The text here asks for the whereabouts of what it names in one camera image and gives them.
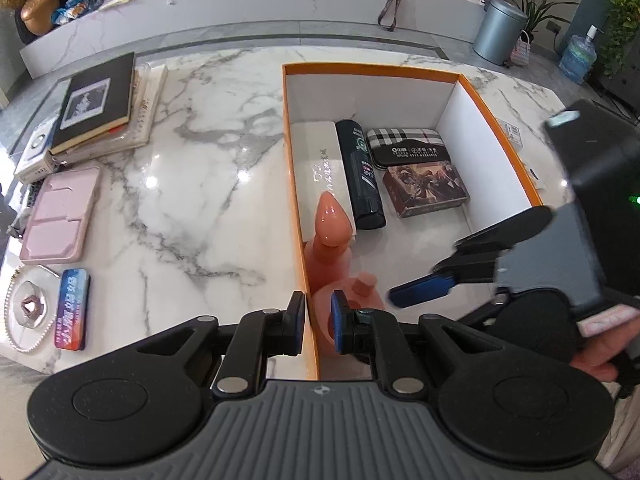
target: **finger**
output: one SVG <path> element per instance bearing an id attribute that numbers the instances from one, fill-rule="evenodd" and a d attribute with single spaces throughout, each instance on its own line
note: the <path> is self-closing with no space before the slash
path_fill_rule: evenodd
<path id="1" fill-rule="evenodd" d="M 628 323 L 589 339 L 584 350 L 580 352 L 582 360 L 591 366 L 601 365 L 622 352 L 639 333 L 640 317 L 636 317 Z"/>
<path id="2" fill-rule="evenodd" d="M 604 363 L 598 366 L 590 366 L 580 359 L 571 361 L 571 366 L 578 368 L 602 383 L 612 383 L 618 377 L 618 370 L 611 363 Z"/>

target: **white marble surface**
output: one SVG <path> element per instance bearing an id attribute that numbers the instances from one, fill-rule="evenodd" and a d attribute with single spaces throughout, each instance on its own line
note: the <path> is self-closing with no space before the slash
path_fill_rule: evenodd
<path id="1" fill-rule="evenodd" d="M 197 315 L 225 324 L 259 308 L 284 308 L 295 276 L 281 65 L 305 60 L 465 73 L 494 115 L 520 128 L 522 156 L 546 184 L 543 201 L 564 202 L 561 168 L 540 130 L 563 108 L 548 89 L 446 60 L 369 49 L 264 47 L 174 57 L 149 145 L 100 161 L 100 195 L 76 264 L 92 276 L 86 349 L 60 351 L 47 339 L 23 355 L 0 336 L 0 353 L 51 373 Z M 2 294 L 16 252 L 12 244 L 0 272 Z M 275 375 L 303 377 L 305 365 L 284 360 Z"/>
<path id="2" fill-rule="evenodd" d="M 385 3 L 386 0 L 133 0 L 63 25 L 25 46 L 20 53 L 31 76 L 37 77 L 134 41 L 156 38 L 158 41 L 152 40 L 153 48 L 161 48 L 167 41 L 207 41 L 217 37 L 217 31 L 208 28 L 213 25 L 271 20 L 373 25 Z M 402 0 L 398 27 L 473 41 L 483 16 L 479 0 Z"/>

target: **water bottle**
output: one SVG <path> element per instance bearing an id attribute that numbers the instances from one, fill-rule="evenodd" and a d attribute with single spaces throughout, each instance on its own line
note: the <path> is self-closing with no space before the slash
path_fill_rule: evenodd
<path id="1" fill-rule="evenodd" d="M 582 83 L 591 65 L 596 61 L 596 49 L 593 38 L 598 29 L 591 25 L 585 38 L 572 36 L 569 45 L 562 54 L 560 70 L 574 83 Z"/>

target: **pink case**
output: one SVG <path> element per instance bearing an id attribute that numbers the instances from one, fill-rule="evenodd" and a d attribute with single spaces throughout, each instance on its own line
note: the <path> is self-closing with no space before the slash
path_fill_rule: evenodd
<path id="1" fill-rule="evenodd" d="M 80 259 L 100 168 L 48 176 L 24 232 L 24 264 L 71 264 Z"/>

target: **pink rubber toy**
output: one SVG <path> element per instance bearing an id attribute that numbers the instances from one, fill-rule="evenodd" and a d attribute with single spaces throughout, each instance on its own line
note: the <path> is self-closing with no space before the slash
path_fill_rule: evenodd
<path id="1" fill-rule="evenodd" d="M 314 294 L 311 309 L 319 329 L 319 332 L 316 332 L 316 342 L 323 355 L 328 357 L 339 355 L 334 348 L 334 326 L 331 322 L 331 295 L 334 290 L 344 292 L 353 310 L 360 308 L 384 310 L 385 303 L 376 291 L 377 282 L 378 279 L 373 274 L 361 272 L 356 278 L 345 278 L 329 283 Z"/>
<path id="2" fill-rule="evenodd" d="M 316 235 L 305 246 L 309 293 L 349 275 L 353 229 L 347 213 L 328 191 L 320 195 L 316 210 Z"/>

